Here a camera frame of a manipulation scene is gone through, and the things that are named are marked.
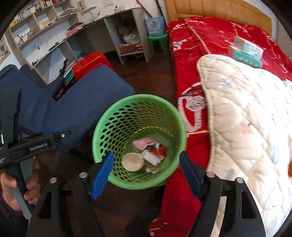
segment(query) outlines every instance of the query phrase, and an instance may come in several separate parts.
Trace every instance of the red blanket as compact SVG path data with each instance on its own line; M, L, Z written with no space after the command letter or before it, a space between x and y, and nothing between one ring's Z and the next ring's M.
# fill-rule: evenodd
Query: red blanket
M197 72L198 59L208 53L227 55L235 36L264 49L263 69L292 81L292 62L264 30L217 17L191 17L168 25L170 50L175 66L178 109L188 131L187 154L207 167L210 154L206 99ZM165 187L161 214L149 226L150 236L185 237L200 210L178 168Z

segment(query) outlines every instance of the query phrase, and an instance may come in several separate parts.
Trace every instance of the blue paper bag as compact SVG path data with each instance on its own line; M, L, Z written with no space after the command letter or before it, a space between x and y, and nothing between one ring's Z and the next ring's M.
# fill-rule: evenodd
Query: blue paper bag
M149 36L161 36L166 33L163 17L147 18L145 19L145 23Z

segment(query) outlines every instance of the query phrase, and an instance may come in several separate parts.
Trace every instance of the dark brown floor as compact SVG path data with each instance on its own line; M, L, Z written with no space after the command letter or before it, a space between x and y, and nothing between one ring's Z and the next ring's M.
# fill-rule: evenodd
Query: dark brown floor
M117 55L108 54L116 73L133 86L137 94L154 94L175 104L175 82L170 54L156 53L150 62L144 58L132 58L122 66ZM83 146L91 147L91 137L83 141ZM51 152L38 157L41 163L39 170L40 183L44 187L51 177L62 180L77 176L87 171L90 163L68 153ZM126 190L111 183L106 185L103 195L92 203L101 227L107 237L125 235L125 228L148 203L157 188L145 190ZM79 236L76 217L72 217L74 233ZM147 236L147 229L141 230L139 236Z

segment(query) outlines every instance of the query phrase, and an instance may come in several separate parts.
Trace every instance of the metal bolt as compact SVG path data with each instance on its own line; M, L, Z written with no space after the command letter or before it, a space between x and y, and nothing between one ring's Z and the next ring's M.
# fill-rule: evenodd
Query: metal bolt
M55 182L57 182L57 178L54 177L54 178L51 178L51 179L50 179L50 183L51 183L51 184L54 184Z
M244 182L242 178L237 178L236 181L239 182L240 184L243 184Z
M214 178L215 177L215 174L213 173L213 172L207 172L207 176L209 177L209 178Z
M79 174L79 177L84 179L84 178L87 177L87 173L86 172L82 172L82 173Z

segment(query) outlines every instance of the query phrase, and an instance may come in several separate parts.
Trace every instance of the sleeve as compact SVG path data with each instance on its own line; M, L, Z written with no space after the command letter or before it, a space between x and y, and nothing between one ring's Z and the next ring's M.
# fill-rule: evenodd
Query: sleeve
M28 227L28 220L22 211L14 211L3 199L0 193L0 233L1 237L25 237Z

